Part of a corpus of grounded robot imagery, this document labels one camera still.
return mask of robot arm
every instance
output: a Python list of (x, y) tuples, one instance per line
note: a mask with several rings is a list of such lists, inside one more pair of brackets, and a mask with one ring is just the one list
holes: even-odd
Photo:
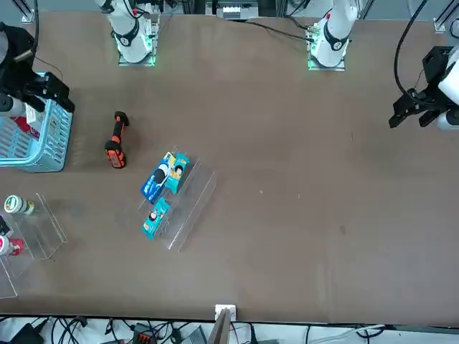
[(394, 103), (389, 119), (396, 128), (408, 116), (422, 113), (421, 127), (437, 119), (442, 130), (459, 129), (459, 47), (433, 47), (422, 60), (427, 87), (421, 92), (408, 90)]
[(156, 49), (158, 21), (152, 23), (151, 4), (142, 5), (140, 15), (136, 15), (136, 0), (95, 0), (115, 33), (115, 41), (123, 58), (129, 63), (141, 62)]
[(38, 75), (32, 70), (36, 39), (27, 30), (0, 22), (0, 93), (25, 102), (36, 111), (44, 110), (42, 98), (53, 99), (73, 112), (69, 87), (52, 73)]
[(320, 20), (319, 37), (312, 55), (324, 67), (335, 67), (346, 54), (349, 34), (357, 19), (355, 0), (334, 0), (333, 8)]

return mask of clear acrylic shelf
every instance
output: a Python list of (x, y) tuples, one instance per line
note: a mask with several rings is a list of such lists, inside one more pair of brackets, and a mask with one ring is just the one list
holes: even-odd
[[(182, 248), (217, 186), (216, 173), (200, 159), (188, 157), (190, 162), (180, 180), (177, 195), (164, 188), (157, 198), (164, 197), (170, 209), (156, 230), (155, 241), (161, 241), (167, 249), (176, 252)], [(152, 210), (153, 204), (143, 197), (137, 202), (127, 200), (124, 210), (118, 214), (117, 222), (129, 228), (134, 225), (140, 231)]]
[(67, 238), (57, 222), (55, 215), (43, 195), (36, 193), (26, 200), (35, 203), (30, 215), (8, 214), (3, 210), (1, 216), (12, 230), (10, 238), (22, 239), (24, 249), (17, 256), (1, 256), (0, 298), (17, 296), (13, 281), (32, 265), (35, 259), (49, 259)]

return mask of drill handle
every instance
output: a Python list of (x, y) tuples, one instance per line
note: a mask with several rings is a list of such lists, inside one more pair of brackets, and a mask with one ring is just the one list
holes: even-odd
[(125, 125), (129, 125), (128, 116), (121, 111), (116, 111), (115, 120), (116, 123), (113, 129), (112, 140), (121, 143), (121, 137), (123, 136), (124, 127)]

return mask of orange power drill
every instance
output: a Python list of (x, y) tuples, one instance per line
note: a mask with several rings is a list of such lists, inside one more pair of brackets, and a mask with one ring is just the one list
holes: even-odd
[(105, 144), (105, 154), (113, 168), (123, 168), (126, 166), (126, 154), (121, 148), (121, 137), (124, 127), (129, 126), (129, 119), (124, 112), (116, 111), (115, 120), (112, 139)]

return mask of brown table surface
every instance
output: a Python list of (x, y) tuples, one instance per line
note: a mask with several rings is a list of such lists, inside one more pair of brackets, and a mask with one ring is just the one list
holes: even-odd
[[(3, 169), (1, 191), (43, 193), (69, 244), (3, 312), (211, 319), (230, 303), (240, 320), (458, 324), (459, 136), (387, 122), (406, 22), (357, 22), (346, 72), (308, 72), (304, 42), (211, 16), (172, 16), (154, 68), (119, 67), (99, 13), (41, 23), (38, 56), (76, 104), (67, 161)], [(405, 87), (439, 44), (432, 23), (413, 26)], [(103, 153), (115, 110), (131, 118), (122, 171)], [(180, 253), (116, 220), (175, 145), (219, 174)]]

